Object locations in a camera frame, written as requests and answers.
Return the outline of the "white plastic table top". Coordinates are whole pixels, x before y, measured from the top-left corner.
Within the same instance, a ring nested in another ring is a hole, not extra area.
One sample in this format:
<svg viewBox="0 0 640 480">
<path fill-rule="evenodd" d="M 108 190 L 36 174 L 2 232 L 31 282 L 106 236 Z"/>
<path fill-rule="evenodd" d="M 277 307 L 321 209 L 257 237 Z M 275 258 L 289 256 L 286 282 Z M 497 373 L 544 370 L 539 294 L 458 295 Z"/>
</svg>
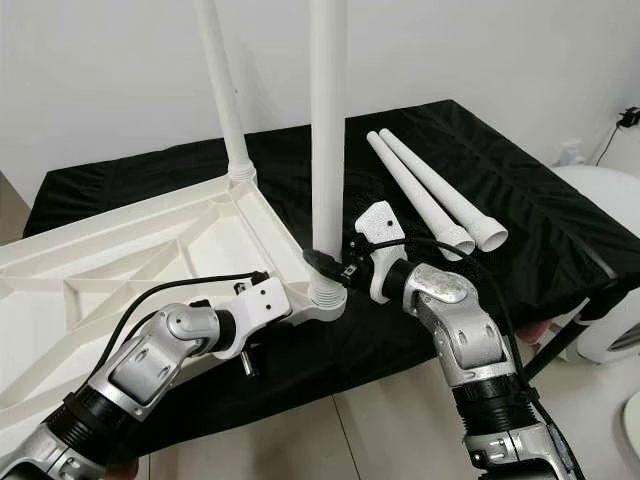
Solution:
<svg viewBox="0 0 640 480">
<path fill-rule="evenodd" d="M 127 340 L 170 303 L 224 305 L 252 271 L 279 278 L 293 298 L 339 308 L 338 316 L 346 308 L 346 292 L 307 265 L 251 180 L 205 180 L 5 244 L 0 445 L 14 448 L 82 387 L 111 338 Z M 173 388 L 237 361 L 188 358 Z"/>
</svg>

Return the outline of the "pink stool seat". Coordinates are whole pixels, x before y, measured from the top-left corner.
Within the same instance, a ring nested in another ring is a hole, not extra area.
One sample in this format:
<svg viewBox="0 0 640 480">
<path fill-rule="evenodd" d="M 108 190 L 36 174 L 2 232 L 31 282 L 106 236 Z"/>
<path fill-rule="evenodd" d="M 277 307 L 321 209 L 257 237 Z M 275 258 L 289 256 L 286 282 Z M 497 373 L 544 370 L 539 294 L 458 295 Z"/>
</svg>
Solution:
<svg viewBox="0 0 640 480">
<path fill-rule="evenodd" d="M 561 325 L 554 320 L 545 320 L 541 323 L 521 326 L 518 329 L 518 338 L 530 346 L 540 346 L 549 342 L 561 329 Z"/>
</svg>

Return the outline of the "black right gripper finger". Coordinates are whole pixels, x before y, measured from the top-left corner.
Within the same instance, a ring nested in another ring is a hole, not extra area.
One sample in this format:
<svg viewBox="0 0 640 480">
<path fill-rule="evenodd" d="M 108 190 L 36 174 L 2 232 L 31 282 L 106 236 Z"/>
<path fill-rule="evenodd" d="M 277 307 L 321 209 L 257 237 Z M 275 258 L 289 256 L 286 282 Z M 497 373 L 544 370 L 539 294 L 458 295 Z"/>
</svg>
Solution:
<svg viewBox="0 0 640 480">
<path fill-rule="evenodd" d="M 317 250 L 306 250 L 305 260 L 312 269 L 332 282 L 346 280 L 346 265 L 342 261 L 330 256 L 329 253 Z"/>
</svg>

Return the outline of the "white plastic table leg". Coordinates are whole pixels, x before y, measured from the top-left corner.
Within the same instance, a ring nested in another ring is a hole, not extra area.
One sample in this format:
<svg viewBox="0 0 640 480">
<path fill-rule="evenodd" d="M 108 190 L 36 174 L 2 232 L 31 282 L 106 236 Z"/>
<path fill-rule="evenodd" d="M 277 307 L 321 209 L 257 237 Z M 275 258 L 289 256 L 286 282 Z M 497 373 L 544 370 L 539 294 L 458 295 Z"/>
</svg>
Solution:
<svg viewBox="0 0 640 480">
<path fill-rule="evenodd" d="M 348 1 L 308 0 L 312 250 L 342 255 Z"/>
<path fill-rule="evenodd" d="M 207 74 L 209 74 L 216 113 L 218 113 L 225 150 L 227 150 L 228 175 L 234 182 L 248 182 L 255 179 L 256 169 L 244 142 L 236 87 L 230 76 L 230 63 L 225 50 L 225 41 L 221 35 L 216 1 L 191 1 L 195 8 Z"/>
<path fill-rule="evenodd" d="M 497 250 L 506 242 L 508 232 L 502 224 L 477 210 L 470 201 L 466 200 L 466 197 L 463 197 L 447 180 L 431 169 L 419 155 L 403 145 L 403 142 L 399 141 L 388 129 L 381 129 L 376 133 L 379 133 L 380 137 L 388 143 L 399 160 L 420 180 L 422 186 L 428 189 L 430 195 L 451 216 L 454 223 L 461 225 L 470 234 L 474 239 L 474 250 L 489 252 Z"/>
<path fill-rule="evenodd" d="M 372 150 L 379 156 L 381 164 L 388 172 L 398 187 L 402 189 L 404 196 L 410 201 L 413 209 L 424 220 L 426 227 L 433 234 L 435 241 L 440 241 L 448 246 L 457 248 L 463 253 L 474 252 L 474 239 L 465 229 L 454 223 L 454 220 L 445 212 L 438 201 L 430 195 L 428 189 L 422 186 L 419 179 L 411 173 L 411 170 L 399 160 L 388 143 L 380 137 L 379 133 L 370 131 L 366 133 L 366 141 L 370 143 Z"/>
</svg>

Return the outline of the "white round flat floor disc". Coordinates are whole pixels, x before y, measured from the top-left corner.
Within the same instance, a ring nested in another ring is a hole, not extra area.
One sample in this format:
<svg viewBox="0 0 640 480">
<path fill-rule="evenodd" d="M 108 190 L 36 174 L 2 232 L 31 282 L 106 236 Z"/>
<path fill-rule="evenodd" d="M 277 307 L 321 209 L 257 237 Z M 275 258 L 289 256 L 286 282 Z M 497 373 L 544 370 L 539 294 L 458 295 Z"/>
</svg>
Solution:
<svg viewBox="0 0 640 480">
<path fill-rule="evenodd" d="M 634 462 L 637 475 L 640 475 L 640 390 L 631 394 L 623 403 L 620 428 L 628 458 Z"/>
</svg>

